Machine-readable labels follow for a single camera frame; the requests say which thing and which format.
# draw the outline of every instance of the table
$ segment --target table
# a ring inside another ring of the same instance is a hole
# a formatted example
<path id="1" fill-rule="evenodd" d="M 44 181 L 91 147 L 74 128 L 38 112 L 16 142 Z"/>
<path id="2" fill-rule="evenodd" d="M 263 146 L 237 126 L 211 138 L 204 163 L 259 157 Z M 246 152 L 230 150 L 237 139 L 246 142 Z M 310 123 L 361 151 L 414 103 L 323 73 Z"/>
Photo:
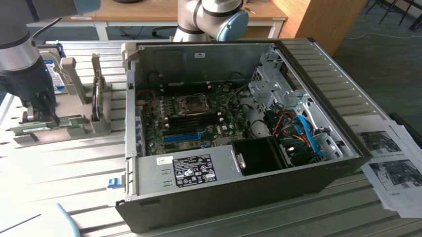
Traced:
<path id="1" fill-rule="evenodd" d="M 83 83 L 92 81 L 91 54 L 103 54 L 103 74 L 107 82 L 112 83 L 111 134 L 28 147 L 24 148 L 26 156 L 0 158 L 0 198 L 8 200 L 9 205 L 30 201 L 34 205 L 59 202 L 84 237 L 395 237 L 421 234 L 422 220 L 401 219 L 397 212 L 382 208 L 361 172 L 334 181 L 318 194 L 158 229 L 147 234 L 132 234 L 115 208 L 108 206 L 120 197 L 123 189 L 106 190 L 108 177 L 120 175 L 126 169 L 126 76 L 120 56 L 124 42 L 62 42 L 67 56 L 76 58 Z M 315 43 L 307 39 L 283 39 L 283 43 L 341 115 L 378 114 L 387 119 L 382 109 Z M 0 157 L 1 152 L 12 147 L 1 121 L 4 124 L 15 114 L 20 114 L 19 106 L 20 100 L 8 94 L 0 106 Z"/>
<path id="2" fill-rule="evenodd" d="M 278 38 L 287 16 L 271 1 L 254 0 L 245 5 L 257 14 L 249 12 L 249 26 L 270 26 L 269 38 Z M 107 27 L 123 26 L 178 26 L 176 0 L 143 0 L 123 4 L 102 0 L 100 9 L 84 16 L 67 17 L 56 27 L 95 27 L 99 40 L 108 40 Z M 48 22 L 28 24 L 30 27 L 47 25 Z"/>

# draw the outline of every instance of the circuit board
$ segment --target circuit board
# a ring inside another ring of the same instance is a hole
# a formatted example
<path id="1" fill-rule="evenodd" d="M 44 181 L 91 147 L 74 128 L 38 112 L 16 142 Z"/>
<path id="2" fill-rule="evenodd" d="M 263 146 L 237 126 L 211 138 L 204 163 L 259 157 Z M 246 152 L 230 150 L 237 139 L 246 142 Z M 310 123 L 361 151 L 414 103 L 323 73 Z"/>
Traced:
<path id="1" fill-rule="evenodd" d="M 235 89 L 226 83 L 208 86 L 208 91 L 182 96 L 143 97 L 147 155 L 203 149 L 245 139 L 246 118 Z"/>

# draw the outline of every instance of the metal table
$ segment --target metal table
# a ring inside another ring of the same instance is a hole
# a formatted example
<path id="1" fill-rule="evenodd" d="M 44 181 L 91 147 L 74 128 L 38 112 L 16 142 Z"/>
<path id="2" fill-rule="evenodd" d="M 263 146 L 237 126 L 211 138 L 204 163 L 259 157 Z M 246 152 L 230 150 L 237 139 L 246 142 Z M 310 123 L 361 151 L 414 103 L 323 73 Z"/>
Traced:
<path id="1" fill-rule="evenodd" d="M 62 42 L 67 56 L 76 58 L 84 83 L 94 76 L 91 54 L 102 54 L 103 74 L 114 84 L 108 136 L 15 149 L 5 129 L 22 113 L 20 100 L 7 95 L 0 107 L 0 200 L 3 204 L 59 202 L 86 237 L 136 236 L 115 208 L 107 205 L 123 189 L 106 190 L 108 177 L 124 171 L 124 42 Z M 387 118 L 315 43 L 307 39 L 283 42 L 343 116 L 379 114 Z M 11 151 L 22 153 L 7 156 Z M 395 237 L 421 233 L 422 220 L 401 219 L 397 212 L 385 210 L 365 175 L 357 172 L 338 179 L 319 194 L 139 236 Z"/>

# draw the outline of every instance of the power supply label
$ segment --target power supply label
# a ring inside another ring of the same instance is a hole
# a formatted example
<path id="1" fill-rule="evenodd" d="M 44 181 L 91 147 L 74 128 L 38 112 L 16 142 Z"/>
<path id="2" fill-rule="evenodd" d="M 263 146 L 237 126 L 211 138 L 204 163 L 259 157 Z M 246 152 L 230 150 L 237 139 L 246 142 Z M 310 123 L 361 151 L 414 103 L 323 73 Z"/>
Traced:
<path id="1" fill-rule="evenodd" d="M 210 154 L 172 160 L 178 187 L 216 181 Z"/>

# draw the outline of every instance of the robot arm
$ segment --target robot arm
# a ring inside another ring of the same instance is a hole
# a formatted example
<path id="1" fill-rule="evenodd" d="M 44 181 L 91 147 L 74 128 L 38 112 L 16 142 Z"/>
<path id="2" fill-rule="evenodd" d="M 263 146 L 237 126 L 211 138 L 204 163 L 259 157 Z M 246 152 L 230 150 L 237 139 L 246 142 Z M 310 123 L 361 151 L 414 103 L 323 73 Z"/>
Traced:
<path id="1" fill-rule="evenodd" d="M 178 30 L 174 41 L 237 40 L 242 36 L 249 15 L 242 0 L 179 0 Z"/>
<path id="2" fill-rule="evenodd" d="M 3 0 L 0 3 L 0 86 L 34 111 L 24 115 L 24 121 L 59 122 L 54 83 L 27 24 L 99 8 L 100 0 Z"/>

